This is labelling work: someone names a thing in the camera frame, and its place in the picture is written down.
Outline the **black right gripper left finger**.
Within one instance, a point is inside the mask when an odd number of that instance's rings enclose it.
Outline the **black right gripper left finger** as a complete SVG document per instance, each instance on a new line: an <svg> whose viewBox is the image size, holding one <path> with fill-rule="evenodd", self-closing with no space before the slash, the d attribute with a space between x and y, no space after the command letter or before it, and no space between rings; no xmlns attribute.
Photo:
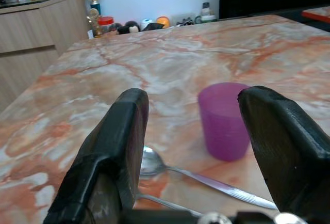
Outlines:
<svg viewBox="0 0 330 224"><path fill-rule="evenodd" d="M149 98L121 93L82 143L43 224L118 224L136 200Z"/></svg>

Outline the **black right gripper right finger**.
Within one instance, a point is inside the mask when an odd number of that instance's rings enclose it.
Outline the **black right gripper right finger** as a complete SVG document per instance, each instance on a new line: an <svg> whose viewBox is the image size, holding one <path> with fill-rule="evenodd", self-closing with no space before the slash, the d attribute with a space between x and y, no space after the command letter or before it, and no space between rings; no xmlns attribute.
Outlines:
<svg viewBox="0 0 330 224"><path fill-rule="evenodd" d="M330 136L295 101L270 88L244 89L238 103L278 210L330 221Z"/></svg>

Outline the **purple plastic cup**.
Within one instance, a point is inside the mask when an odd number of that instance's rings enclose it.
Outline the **purple plastic cup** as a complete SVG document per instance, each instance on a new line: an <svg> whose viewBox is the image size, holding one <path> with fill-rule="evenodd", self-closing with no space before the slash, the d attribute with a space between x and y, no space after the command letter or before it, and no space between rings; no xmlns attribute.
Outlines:
<svg viewBox="0 0 330 224"><path fill-rule="evenodd" d="M219 160L243 158L250 144L238 103L238 94L246 88L240 83L218 83L198 94L206 148Z"/></svg>

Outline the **silver metal spoon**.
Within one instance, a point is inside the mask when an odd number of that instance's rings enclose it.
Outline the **silver metal spoon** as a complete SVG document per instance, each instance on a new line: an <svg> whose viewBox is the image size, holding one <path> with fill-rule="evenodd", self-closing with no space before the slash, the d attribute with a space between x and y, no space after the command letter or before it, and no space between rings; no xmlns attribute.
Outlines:
<svg viewBox="0 0 330 224"><path fill-rule="evenodd" d="M140 177L143 179L149 179L155 177L159 174L164 173L165 171L174 171L177 173L181 173L187 177L197 180L198 182L205 184L219 192L222 192L230 197L236 198L243 202L256 205L259 207L264 207L266 209L277 209L275 203L256 196L254 194L243 191L234 186L228 185L226 183L205 177L200 174L195 174L187 170L179 169L177 167L172 167L166 165L160 155L150 147L143 147L143 156L142 156L142 164L140 170Z"/></svg>

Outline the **silver metal fork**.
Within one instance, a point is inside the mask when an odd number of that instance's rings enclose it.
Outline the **silver metal fork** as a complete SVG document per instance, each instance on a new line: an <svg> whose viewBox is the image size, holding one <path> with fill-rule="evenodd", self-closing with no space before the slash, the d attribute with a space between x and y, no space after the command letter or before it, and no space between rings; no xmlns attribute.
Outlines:
<svg viewBox="0 0 330 224"><path fill-rule="evenodd" d="M166 207L168 207L170 209L181 210L181 211L188 211L188 212L190 212L195 217L201 217L203 215L200 212L191 210L189 208L183 207L183 206L178 205L178 204L175 204L175 203L171 203L171 202L168 202L168 201L159 199L159 198L154 197L154 196L151 196L151 195L145 195L145 194L142 194L142 193L138 193L136 197L137 197L137 199L146 199L146 200L149 200L149 201L153 201L155 203L158 203L158 204L161 204L163 206L166 206Z"/></svg>

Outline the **black and white plush toy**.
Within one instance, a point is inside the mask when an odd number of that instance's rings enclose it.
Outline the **black and white plush toy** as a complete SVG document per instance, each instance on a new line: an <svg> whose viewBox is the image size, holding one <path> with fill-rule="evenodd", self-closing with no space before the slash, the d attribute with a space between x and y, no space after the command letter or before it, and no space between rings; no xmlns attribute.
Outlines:
<svg viewBox="0 0 330 224"><path fill-rule="evenodd" d="M141 31L140 26L135 21L128 21L125 23L125 25L119 26L117 28L117 32L119 35L138 33L140 31Z"/></svg>

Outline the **red lidded plastic jar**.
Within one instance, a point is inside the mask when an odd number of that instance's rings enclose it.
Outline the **red lidded plastic jar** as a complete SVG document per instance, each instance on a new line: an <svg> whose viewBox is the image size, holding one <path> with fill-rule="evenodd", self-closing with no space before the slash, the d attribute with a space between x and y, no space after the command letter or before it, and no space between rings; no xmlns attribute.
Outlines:
<svg viewBox="0 0 330 224"><path fill-rule="evenodd" d="M103 34L114 31L116 29L114 25L114 19L111 16L99 17L98 24Z"/></svg>

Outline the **small gold trophy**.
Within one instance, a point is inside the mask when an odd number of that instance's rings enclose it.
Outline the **small gold trophy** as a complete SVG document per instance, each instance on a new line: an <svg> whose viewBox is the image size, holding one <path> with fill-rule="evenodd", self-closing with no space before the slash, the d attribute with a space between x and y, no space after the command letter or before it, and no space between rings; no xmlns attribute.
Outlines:
<svg viewBox="0 0 330 224"><path fill-rule="evenodd" d="M95 37L101 37L102 36L102 29L98 23L100 14L97 9L91 8L88 15L87 20L91 24L92 31Z"/></svg>

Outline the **white round container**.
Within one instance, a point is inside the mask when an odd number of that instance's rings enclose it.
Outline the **white round container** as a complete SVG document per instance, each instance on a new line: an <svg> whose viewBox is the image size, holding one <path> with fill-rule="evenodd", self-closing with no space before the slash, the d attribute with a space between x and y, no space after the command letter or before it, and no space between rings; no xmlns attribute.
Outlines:
<svg viewBox="0 0 330 224"><path fill-rule="evenodd" d="M153 23L152 19L143 19L140 23L141 31L143 31L151 23Z"/></svg>

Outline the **orange round container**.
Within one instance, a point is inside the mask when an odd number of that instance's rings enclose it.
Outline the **orange round container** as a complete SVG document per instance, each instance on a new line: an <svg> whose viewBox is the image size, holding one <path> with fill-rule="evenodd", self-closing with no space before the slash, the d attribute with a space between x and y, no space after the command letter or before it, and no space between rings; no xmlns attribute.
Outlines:
<svg viewBox="0 0 330 224"><path fill-rule="evenodd" d="M156 23L162 24L163 28L168 28L170 27L170 20L168 17L161 16L156 19Z"/></svg>

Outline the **red edged board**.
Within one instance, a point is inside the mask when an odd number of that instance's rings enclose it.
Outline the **red edged board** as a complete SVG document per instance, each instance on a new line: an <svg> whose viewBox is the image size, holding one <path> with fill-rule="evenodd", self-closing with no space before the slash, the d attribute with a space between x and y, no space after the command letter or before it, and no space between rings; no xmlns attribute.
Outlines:
<svg viewBox="0 0 330 224"><path fill-rule="evenodd" d="M304 10L302 16L330 24L330 6Z"/></svg>

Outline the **light wood sideboard cabinet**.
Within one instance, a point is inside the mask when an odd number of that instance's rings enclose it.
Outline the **light wood sideboard cabinet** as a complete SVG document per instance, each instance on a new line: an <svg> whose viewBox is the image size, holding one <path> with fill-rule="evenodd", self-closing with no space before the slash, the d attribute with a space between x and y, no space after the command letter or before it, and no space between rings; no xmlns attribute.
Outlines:
<svg viewBox="0 0 330 224"><path fill-rule="evenodd" d="M87 39L85 0L0 6L0 113L73 43Z"/></svg>

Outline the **clear jar with dark lid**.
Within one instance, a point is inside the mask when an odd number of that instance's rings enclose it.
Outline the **clear jar with dark lid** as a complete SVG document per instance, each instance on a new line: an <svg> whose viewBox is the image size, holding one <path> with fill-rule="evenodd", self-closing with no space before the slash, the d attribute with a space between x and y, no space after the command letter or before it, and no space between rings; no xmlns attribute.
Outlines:
<svg viewBox="0 0 330 224"><path fill-rule="evenodd" d="M217 17L214 11L210 8L209 2L204 2L202 5L201 11L201 22L202 23L209 23L209 22L216 22Z"/></svg>

